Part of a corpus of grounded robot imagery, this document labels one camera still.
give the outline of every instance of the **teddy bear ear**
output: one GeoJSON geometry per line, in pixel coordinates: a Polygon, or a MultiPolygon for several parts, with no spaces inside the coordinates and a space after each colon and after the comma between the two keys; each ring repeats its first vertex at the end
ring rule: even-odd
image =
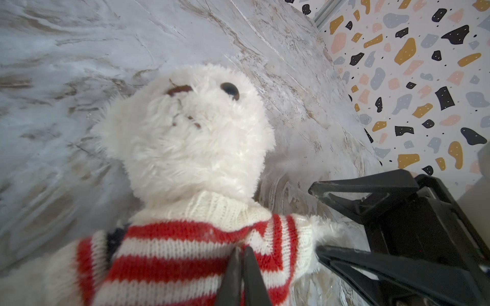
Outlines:
{"type": "Polygon", "coordinates": [[[98,137],[96,149],[105,152],[110,158],[121,158],[121,137],[124,131],[124,100],[122,96],[113,97],[101,108],[95,118],[91,133],[98,137]]]}

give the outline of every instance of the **sweater collar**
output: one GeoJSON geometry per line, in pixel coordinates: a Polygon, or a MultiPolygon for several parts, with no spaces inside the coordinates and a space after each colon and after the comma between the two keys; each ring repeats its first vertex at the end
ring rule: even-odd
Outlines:
{"type": "Polygon", "coordinates": [[[272,214],[267,209],[252,199],[242,202],[219,193],[201,191],[190,199],[171,204],[150,202],[130,222],[132,226],[166,221],[204,222],[232,232],[267,221],[271,217],[272,214]]]}

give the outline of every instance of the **teddy bear head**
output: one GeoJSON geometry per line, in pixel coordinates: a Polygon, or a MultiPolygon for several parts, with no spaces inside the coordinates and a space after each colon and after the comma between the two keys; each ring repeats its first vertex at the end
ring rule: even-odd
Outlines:
{"type": "Polygon", "coordinates": [[[146,203],[202,190],[249,199],[275,146],[250,80],[213,65],[184,67],[131,97],[114,98],[93,131],[106,154],[123,162],[135,196],[146,203]]]}

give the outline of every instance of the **colorful speckled wallpaper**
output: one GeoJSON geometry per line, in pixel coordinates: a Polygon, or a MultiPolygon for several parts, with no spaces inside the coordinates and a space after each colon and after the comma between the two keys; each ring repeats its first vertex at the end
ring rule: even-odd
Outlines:
{"type": "Polygon", "coordinates": [[[459,198],[490,138],[490,1],[348,0],[321,29],[386,170],[459,198]]]}

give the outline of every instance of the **sweater sleeve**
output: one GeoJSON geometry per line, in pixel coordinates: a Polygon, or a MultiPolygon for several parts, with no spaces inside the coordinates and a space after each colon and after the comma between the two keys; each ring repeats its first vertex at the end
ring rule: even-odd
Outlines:
{"type": "Polygon", "coordinates": [[[0,280],[1,305],[90,305],[108,270],[107,233],[73,241],[0,280]]]}
{"type": "Polygon", "coordinates": [[[297,233],[297,259],[293,274],[293,281],[305,274],[315,272],[319,267],[315,249],[318,245],[328,244],[341,237],[344,232],[343,225],[324,219],[320,216],[291,215],[297,233]]]}
{"type": "Polygon", "coordinates": [[[341,226],[318,216],[274,214],[253,226],[244,240],[251,246],[273,305],[287,304],[291,285],[318,267],[315,247],[339,237],[341,226]]]}

